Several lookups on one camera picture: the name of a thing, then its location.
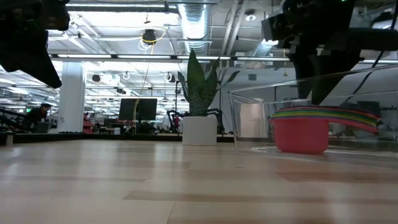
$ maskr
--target cable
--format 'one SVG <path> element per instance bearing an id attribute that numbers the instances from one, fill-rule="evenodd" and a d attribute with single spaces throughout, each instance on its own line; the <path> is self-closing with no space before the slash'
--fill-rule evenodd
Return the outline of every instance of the cable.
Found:
<path id="1" fill-rule="evenodd" d="M 125 73 L 123 74 L 123 79 L 124 79 L 124 80 L 130 79 L 130 74 L 129 74 L 129 72 L 125 72 Z"/>
<path id="2" fill-rule="evenodd" d="M 151 47 L 152 47 L 152 45 L 146 47 L 146 46 L 144 45 L 144 43 L 142 42 L 142 38 L 141 38 L 141 39 L 139 40 L 139 42 L 138 42 L 138 49 L 140 49 L 140 50 L 148 50 L 148 49 L 150 49 Z"/>
<path id="3" fill-rule="evenodd" d="M 162 27 L 162 28 L 164 29 L 164 32 L 163 32 L 162 36 L 159 37 L 158 39 L 156 39 L 156 40 L 145 40 L 144 38 L 142 38 L 144 36 L 144 34 L 141 34 L 141 40 L 144 41 L 145 43 L 154 43 L 154 42 L 157 42 L 158 40 L 162 40 L 164 35 L 167 32 L 166 28 L 164 28 L 164 27 Z"/>
<path id="4" fill-rule="evenodd" d="M 152 50 L 150 52 L 151 55 L 154 53 L 154 49 L 155 49 L 155 45 L 153 45 L 153 48 L 152 48 Z M 144 91 L 144 85 L 145 85 L 145 82 L 147 81 L 149 67 L 150 67 L 150 62 L 148 63 L 148 68 L 147 68 L 147 72 L 145 74 L 145 78 L 142 81 L 141 91 L 139 92 L 138 98 L 136 100 L 136 104 L 134 105 L 134 114 L 133 114 L 133 119 L 132 119 L 132 124 L 133 124 L 133 126 L 135 125 L 134 134 L 137 134 L 137 124 L 136 124 L 137 106 L 138 106 L 138 103 L 139 103 L 139 98 L 142 95 L 142 91 Z"/>
<path id="5" fill-rule="evenodd" d="M 234 130 L 231 129 L 231 126 L 229 125 L 228 119 L 226 119 L 225 113 L 222 111 L 222 107 L 223 107 L 223 94 L 222 94 L 221 91 L 222 91 L 222 90 L 220 90 L 220 97 L 221 97 L 220 110 L 221 110 L 221 113 L 223 114 L 223 116 L 224 116 L 224 118 L 225 118 L 225 121 L 226 121 L 226 124 L 228 125 L 229 130 L 234 131 Z"/>
<path id="6" fill-rule="evenodd" d="M 394 9 L 394 14 L 393 14 L 392 16 L 393 16 L 393 18 L 392 18 L 392 23 L 391 23 L 391 26 L 390 26 L 390 30 L 394 30 L 394 29 L 395 29 L 395 26 L 396 26 L 397 17 L 398 17 L 398 0 L 396 1 L 396 7 L 395 7 L 395 9 Z M 374 67 L 379 63 L 379 61 L 380 61 L 381 57 L 383 56 L 383 54 L 384 54 L 384 50 L 380 51 L 379 56 L 377 56 L 377 59 L 374 61 L 374 63 L 373 63 L 373 65 L 372 65 L 371 68 L 374 68 Z M 355 93 L 357 93 L 357 92 L 362 88 L 362 86 L 365 84 L 366 80 L 369 78 L 369 76 L 370 76 L 372 73 L 373 73 L 373 72 L 369 72 L 369 73 L 363 78 L 363 80 L 362 80 L 361 83 L 358 85 L 358 87 L 354 90 L 354 92 L 351 94 L 351 96 L 348 97 L 348 98 L 342 103 L 342 105 L 343 105 L 343 104 L 346 104 L 347 102 L 349 102 L 350 99 L 352 99 L 352 97 L 354 97 Z"/>

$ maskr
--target desk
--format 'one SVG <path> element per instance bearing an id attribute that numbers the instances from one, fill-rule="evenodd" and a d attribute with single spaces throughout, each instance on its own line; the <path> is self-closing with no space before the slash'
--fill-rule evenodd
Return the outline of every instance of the desk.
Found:
<path id="1" fill-rule="evenodd" d="M 95 131 L 99 131 L 100 134 L 103 134 L 104 132 L 107 132 L 109 134 L 114 134 L 114 128 L 105 128 L 105 127 L 101 127 L 96 129 Z"/>

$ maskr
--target transparent container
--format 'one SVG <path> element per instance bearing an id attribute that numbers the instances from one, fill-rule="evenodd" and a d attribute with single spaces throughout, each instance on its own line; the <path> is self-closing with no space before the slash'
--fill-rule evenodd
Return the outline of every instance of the transparent container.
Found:
<path id="1" fill-rule="evenodd" d="M 229 97 L 239 152 L 398 151 L 397 65 L 243 88 Z"/>

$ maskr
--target fluorescent light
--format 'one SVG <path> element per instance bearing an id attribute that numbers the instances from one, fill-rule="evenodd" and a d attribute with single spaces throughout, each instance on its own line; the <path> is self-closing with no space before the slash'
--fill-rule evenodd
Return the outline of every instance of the fluorescent light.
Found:
<path id="1" fill-rule="evenodd" d="M 10 109 L 25 109 L 25 106 L 6 106 L 6 108 L 10 108 Z"/>
<path id="2" fill-rule="evenodd" d="M 90 96 L 86 95 L 85 98 L 91 98 L 91 99 L 103 99 L 103 98 L 112 98 L 112 99 L 158 99 L 158 100 L 163 100 L 164 96 Z M 174 100 L 175 97 L 167 97 L 168 100 Z M 178 96 L 177 99 L 185 99 L 183 96 Z"/>
<path id="3" fill-rule="evenodd" d="M 6 80 L 5 78 L 0 78 L 0 82 L 8 83 L 11 85 L 15 85 L 16 83 L 11 80 Z"/>
<path id="4" fill-rule="evenodd" d="M 16 87 L 8 87 L 8 89 L 13 92 L 13 93 L 18 93 L 18 94 L 24 94 L 27 95 L 29 92 L 26 90 L 23 90 L 21 88 L 16 88 Z"/>
<path id="5" fill-rule="evenodd" d="M 58 54 L 62 58 L 111 58 L 111 55 L 88 55 L 88 54 Z"/>
<path id="6" fill-rule="evenodd" d="M 198 60 L 217 60 L 218 58 L 217 56 L 197 56 Z M 177 59 L 187 60 L 189 56 L 177 56 Z M 220 57 L 220 60 L 231 60 L 231 57 Z"/>
<path id="7" fill-rule="evenodd" d="M 129 59 L 171 59 L 171 56 L 167 56 L 167 55 L 118 55 L 118 58 L 129 58 Z"/>
<path id="8" fill-rule="evenodd" d="M 360 63 L 374 63 L 376 60 L 363 60 Z M 379 63 L 382 64 L 397 64 L 398 60 L 379 60 Z"/>
<path id="9" fill-rule="evenodd" d="M 67 4 L 67 6 L 70 7 L 142 7 L 140 4 L 76 4 L 76 3 L 70 3 Z M 148 4 L 145 5 L 145 7 L 164 7 L 164 5 L 161 4 Z M 177 8 L 176 6 L 169 6 L 171 9 Z"/>
<path id="10" fill-rule="evenodd" d="M 257 62 L 288 62 L 288 58 L 277 57 L 237 57 L 236 60 L 241 61 L 257 61 Z"/>
<path id="11" fill-rule="evenodd" d="M 55 104 L 55 103 L 51 103 L 51 102 L 48 102 L 48 101 L 45 101 L 44 103 L 47 103 L 47 104 L 49 104 L 49 105 L 51 105 L 51 106 L 56 106 L 57 104 Z"/>

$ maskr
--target wooden floor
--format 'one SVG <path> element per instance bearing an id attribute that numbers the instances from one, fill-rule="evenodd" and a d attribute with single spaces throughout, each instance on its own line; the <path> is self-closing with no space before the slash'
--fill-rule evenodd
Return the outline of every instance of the wooden floor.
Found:
<path id="1" fill-rule="evenodd" d="M 90 140 L 2 148 L 0 223 L 398 223 L 395 169 L 233 147 Z"/>

